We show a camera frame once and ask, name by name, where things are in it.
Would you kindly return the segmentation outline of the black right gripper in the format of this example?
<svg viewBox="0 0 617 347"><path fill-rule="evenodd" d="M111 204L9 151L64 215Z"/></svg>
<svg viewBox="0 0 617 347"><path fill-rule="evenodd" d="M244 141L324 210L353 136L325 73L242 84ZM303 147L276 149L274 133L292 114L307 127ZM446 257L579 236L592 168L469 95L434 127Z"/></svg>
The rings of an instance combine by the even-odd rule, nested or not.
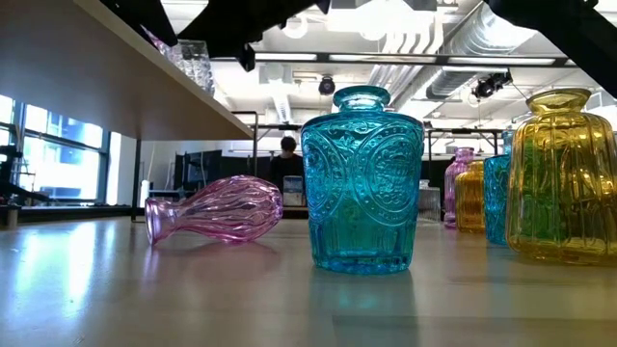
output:
<svg viewBox="0 0 617 347"><path fill-rule="evenodd" d="M177 38L204 41L211 58L247 58L265 31L312 6L327 14L331 0L209 0Z"/></svg>

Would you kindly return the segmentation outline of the pink ribbed flared-neck vase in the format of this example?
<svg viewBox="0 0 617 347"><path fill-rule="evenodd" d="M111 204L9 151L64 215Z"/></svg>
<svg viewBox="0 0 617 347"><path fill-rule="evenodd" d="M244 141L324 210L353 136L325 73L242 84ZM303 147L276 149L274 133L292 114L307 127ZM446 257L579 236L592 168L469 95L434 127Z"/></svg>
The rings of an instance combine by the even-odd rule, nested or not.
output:
<svg viewBox="0 0 617 347"><path fill-rule="evenodd" d="M159 38L157 38L153 33L151 33L148 29L146 29L145 27L142 27L142 29L144 30L144 32L146 33L149 42L162 54L162 55L166 55L167 51L169 49L169 46L164 43L163 41L161 41Z"/></svg>

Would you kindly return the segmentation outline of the small clear square vase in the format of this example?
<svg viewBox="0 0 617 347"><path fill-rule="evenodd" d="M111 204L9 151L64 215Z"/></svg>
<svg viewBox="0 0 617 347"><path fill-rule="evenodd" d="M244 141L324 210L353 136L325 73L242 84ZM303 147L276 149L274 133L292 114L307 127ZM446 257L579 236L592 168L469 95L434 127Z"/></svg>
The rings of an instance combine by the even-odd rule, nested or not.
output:
<svg viewBox="0 0 617 347"><path fill-rule="evenodd" d="M166 58L193 80L206 93L215 94L215 83L205 41L179 40L168 47Z"/></svg>

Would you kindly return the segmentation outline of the pink wavy-ribbed bulb vase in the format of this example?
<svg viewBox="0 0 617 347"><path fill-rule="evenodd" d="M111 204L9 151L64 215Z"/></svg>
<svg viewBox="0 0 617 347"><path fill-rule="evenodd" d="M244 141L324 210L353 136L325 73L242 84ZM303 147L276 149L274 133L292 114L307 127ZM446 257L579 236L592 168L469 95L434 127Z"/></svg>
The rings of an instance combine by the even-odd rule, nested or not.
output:
<svg viewBox="0 0 617 347"><path fill-rule="evenodd" d="M235 175L216 180L182 201L148 199L145 213L152 246L179 231L227 243L248 243L281 220L282 194L266 180Z"/></svg>

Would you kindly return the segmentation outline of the teal embossed medallion vase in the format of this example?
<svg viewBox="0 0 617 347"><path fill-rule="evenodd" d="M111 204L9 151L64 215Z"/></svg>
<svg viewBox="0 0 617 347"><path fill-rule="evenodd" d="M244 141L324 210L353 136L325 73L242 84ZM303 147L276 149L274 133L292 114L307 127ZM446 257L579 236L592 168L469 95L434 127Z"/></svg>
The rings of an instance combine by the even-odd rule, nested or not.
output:
<svg viewBox="0 0 617 347"><path fill-rule="evenodd" d="M341 89L336 112L302 128L311 255L319 268L383 275L411 264L424 128L386 111L389 102L381 87Z"/></svg>

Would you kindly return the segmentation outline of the tall teal diamond-pattern vase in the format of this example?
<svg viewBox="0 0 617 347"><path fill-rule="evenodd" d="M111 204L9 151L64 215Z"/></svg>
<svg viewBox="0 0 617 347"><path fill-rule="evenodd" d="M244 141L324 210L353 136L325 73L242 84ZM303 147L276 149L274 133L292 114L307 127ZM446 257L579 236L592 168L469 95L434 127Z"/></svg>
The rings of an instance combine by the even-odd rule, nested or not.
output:
<svg viewBox="0 0 617 347"><path fill-rule="evenodd" d="M484 213L490 243L506 246L505 218L512 141L515 131L502 133L503 153L484 160Z"/></svg>

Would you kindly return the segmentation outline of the light wooden board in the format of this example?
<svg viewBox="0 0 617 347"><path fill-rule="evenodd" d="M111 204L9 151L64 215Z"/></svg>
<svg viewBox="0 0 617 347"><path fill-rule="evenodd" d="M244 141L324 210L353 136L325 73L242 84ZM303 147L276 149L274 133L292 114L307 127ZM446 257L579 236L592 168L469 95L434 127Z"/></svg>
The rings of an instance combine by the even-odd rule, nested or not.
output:
<svg viewBox="0 0 617 347"><path fill-rule="evenodd" d="M0 94L138 143L253 137L100 0L0 0Z"/></svg>

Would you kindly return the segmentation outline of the large bright window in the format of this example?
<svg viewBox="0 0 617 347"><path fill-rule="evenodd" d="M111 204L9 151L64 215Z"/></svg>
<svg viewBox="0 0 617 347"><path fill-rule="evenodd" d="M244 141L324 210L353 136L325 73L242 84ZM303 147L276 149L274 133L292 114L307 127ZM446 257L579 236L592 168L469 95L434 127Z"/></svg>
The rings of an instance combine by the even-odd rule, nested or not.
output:
<svg viewBox="0 0 617 347"><path fill-rule="evenodd" d="M54 204L117 202L121 135L0 94L0 165Z"/></svg>

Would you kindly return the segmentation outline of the black overhead crossbar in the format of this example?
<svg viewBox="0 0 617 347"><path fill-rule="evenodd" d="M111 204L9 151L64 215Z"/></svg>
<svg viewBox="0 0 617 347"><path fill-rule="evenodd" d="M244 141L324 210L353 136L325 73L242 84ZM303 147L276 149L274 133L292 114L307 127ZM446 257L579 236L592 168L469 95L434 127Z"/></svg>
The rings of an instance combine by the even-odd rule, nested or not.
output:
<svg viewBox="0 0 617 347"><path fill-rule="evenodd" d="M577 68L577 64L573 60L565 56L256 52L255 61L257 63L295 64Z"/></svg>

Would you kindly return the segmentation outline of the blue and white box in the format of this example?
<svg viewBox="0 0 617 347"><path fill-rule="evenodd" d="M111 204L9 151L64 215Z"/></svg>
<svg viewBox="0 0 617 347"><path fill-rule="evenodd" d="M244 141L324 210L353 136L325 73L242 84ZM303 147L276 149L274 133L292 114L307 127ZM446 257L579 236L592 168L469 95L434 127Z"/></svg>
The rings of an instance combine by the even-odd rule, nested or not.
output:
<svg viewBox="0 0 617 347"><path fill-rule="evenodd" d="M299 175L283 178L283 205L299 207L305 205L304 179Z"/></svg>

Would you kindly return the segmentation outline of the black ceiling spotlight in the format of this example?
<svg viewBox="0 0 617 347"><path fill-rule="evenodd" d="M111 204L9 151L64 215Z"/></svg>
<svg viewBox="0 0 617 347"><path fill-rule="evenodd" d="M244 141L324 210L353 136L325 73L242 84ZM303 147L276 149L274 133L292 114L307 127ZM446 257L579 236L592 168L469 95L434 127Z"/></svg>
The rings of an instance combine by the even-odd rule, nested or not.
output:
<svg viewBox="0 0 617 347"><path fill-rule="evenodd" d="M471 89L471 94L476 99L489 98L512 82L510 71L492 73L484 79L479 79L477 85Z"/></svg>

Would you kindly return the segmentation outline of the pink ribbed bottle vase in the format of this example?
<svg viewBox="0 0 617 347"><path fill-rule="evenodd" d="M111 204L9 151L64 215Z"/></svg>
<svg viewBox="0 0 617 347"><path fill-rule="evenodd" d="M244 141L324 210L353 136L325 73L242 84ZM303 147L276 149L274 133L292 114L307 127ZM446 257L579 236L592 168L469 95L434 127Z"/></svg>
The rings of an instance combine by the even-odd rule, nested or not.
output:
<svg viewBox="0 0 617 347"><path fill-rule="evenodd" d="M458 174L466 172L469 163L473 160L474 149L472 147L458 147L455 150L454 161L446 168L444 173L444 225L448 228L456 227L456 202L455 202L455 179Z"/></svg>

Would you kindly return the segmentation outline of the large yellow ribbed vase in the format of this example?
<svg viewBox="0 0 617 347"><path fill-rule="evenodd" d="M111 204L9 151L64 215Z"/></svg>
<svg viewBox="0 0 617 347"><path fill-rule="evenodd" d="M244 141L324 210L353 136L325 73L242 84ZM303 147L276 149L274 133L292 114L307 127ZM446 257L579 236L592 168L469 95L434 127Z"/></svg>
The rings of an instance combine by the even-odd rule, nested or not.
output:
<svg viewBox="0 0 617 347"><path fill-rule="evenodd" d="M617 264L617 142L611 124L584 112L591 93L533 95L512 142L505 237L519 254Z"/></svg>

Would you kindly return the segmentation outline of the silver ventilation duct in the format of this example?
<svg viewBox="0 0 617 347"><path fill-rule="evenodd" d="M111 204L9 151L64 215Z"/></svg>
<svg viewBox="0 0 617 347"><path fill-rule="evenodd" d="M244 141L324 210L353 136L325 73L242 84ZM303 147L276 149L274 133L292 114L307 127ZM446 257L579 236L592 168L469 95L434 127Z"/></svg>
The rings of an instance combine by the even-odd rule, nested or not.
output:
<svg viewBox="0 0 617 347"><path fill-rule="evenodd" d="M474 10L461 28L439 50L445 55L508 55L531 39L536 32L511 24L482 4ZM450 71L442 68L434 73L426 96L446 99L468 83L476 71Z"/></svg>

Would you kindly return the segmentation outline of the black background table frame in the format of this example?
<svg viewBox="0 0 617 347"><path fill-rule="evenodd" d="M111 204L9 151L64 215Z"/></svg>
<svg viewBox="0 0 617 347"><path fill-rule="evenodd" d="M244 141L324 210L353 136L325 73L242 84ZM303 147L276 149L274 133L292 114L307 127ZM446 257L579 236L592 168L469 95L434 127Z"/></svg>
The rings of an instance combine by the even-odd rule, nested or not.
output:
<svg viewBox="0 0 617 347"><path fill-rule="evenodd" d="M484 139L494 149L494 155L498 155L497 140L501 137L501 129L493 128L429 128L424 130L425 138L429 141L428 155L432 157L432 145L444 136L451 135L453 138L466 138L477 135Z"/></svg>

